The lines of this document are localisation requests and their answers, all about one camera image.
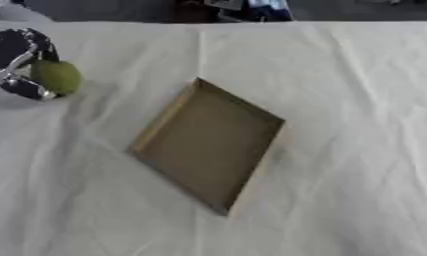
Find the white tablecloth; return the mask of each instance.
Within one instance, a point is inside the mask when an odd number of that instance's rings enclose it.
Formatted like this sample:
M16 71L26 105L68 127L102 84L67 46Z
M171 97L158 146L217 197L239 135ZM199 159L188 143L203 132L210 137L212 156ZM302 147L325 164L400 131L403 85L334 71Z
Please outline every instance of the white tablecloth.
M87 81L0 92L0 256L427 256L427 23L30 26ZM287 120L229 218L127 153L197 76Z

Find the robotic hand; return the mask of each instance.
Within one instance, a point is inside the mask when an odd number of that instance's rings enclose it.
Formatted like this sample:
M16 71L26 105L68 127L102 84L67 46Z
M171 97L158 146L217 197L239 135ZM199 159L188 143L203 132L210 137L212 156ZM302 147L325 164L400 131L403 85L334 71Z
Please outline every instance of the robotic hand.
M0 88L34 100L59 97L41 84L15 71L36 60L59 62L53 43L34 29L9 29L0 32Z

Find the wrinkled fabric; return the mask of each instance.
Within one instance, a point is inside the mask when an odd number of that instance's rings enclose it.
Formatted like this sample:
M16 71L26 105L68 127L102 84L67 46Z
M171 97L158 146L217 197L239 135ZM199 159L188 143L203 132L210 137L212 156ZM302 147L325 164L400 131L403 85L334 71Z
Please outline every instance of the wrinkled fabric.
M0 91L0 256L427 256L427 23L33 27L86 81ZM198 76L287 120L228 218L128 150Z

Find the tray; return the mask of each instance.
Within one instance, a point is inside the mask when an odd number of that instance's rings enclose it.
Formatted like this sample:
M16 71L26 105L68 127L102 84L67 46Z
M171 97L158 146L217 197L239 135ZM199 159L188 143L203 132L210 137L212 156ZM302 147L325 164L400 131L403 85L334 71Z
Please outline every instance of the tray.
M283 123L197 79L139 136L133 152L227 215Z

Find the shallow box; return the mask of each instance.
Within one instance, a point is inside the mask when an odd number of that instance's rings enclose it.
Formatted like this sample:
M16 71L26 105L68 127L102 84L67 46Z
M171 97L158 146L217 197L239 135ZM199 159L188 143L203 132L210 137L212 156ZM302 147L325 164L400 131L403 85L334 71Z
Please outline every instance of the shallow box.
M133 145L135 155L227 215L284 120L202 79Z

